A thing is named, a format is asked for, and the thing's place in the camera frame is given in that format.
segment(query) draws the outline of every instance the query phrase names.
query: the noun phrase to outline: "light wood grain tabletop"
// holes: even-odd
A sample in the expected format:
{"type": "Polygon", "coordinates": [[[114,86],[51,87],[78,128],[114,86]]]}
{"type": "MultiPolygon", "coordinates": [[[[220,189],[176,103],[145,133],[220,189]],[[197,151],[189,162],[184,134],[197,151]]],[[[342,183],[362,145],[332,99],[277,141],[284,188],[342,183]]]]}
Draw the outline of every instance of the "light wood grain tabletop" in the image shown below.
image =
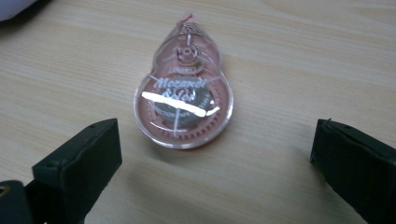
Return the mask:
{"type": "Polygon", "coordinates": [[[0,24],[0,181],[117,118],[123,164],[86,223],[365,223],[309,162],[318,119],[396,147],[393,0],[52,0],[0,24]],[[159,147],[134,91],[186,10],[219,45],[233,117],[159,147]]]}

